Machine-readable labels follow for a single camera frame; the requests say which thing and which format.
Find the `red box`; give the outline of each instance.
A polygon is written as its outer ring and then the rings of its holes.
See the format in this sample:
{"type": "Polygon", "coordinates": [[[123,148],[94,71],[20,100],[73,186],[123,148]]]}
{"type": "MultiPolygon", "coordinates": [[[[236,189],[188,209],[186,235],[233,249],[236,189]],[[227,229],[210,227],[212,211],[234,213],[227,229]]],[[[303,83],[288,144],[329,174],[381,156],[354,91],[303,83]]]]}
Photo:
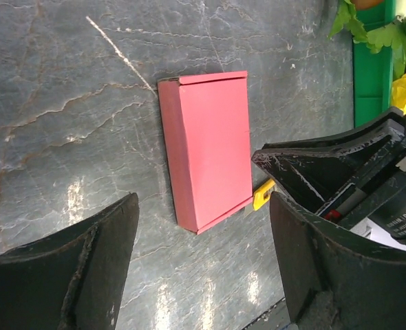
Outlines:
{"type": "Polygon", "coordinates": [[[158,82],[179,226],[200,234],[252,201],[247,72],[158,82]]]}

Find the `cardboard box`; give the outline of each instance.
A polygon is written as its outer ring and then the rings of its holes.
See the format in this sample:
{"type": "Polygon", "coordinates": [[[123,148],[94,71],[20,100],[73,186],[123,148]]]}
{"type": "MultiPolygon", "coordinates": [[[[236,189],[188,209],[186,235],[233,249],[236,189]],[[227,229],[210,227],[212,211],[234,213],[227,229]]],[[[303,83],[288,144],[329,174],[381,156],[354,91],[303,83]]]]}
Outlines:
{"type": "Polygon", "coordinates": [[[179,226],[200,234],[252,201],[247,72],[158,82],[179,226]]]}

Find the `green basket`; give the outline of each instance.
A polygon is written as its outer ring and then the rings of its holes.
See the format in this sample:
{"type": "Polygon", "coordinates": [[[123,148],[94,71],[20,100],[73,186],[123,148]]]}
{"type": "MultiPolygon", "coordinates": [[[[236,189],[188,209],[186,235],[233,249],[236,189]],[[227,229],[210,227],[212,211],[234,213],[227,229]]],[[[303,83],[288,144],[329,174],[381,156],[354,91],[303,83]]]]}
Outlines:
{"type": "MultiPolygon", "coordinates": [[[[385,0],[357,17],[367,31],[394,20],[396,0],[385,0]]],[[[392,84],[392,49],[371,54],[364,43],[353,43],[354,125],[361,126],[389,108],[392,84]]]]}

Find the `marble surface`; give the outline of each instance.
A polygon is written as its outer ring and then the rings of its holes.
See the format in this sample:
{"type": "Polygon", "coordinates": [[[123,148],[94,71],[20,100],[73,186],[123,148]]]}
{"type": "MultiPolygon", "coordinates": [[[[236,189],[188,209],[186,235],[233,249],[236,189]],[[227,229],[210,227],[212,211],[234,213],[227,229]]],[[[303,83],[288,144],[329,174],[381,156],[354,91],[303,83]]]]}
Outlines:
{"type": "Polygon", "coordinates": [[[0,1],[0,252],[135,192],[117,329],[245,327],[284,295],[268,209],[199,236],[177,227],[156,81],[247,70],[253,151],[350,129],[351,41],[327,39],[335,12],[328,0],[0,1]]]}

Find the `green crate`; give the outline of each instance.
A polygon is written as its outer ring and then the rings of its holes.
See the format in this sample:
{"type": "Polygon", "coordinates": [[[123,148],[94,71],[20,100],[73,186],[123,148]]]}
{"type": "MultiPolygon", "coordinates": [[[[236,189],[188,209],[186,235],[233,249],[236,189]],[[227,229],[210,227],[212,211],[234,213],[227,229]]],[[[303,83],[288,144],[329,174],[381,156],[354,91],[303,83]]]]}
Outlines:
{"type": "MultiPolygon", "coordinates": [[[[385,0],[357,17],[367,31],[391,23],[396,0],[385,0]]],[[[354,125],[361,126],[389,108],[392,85],[392,49],[384,47],[371,54],[364,43],[353,43],[354,125]]]]}

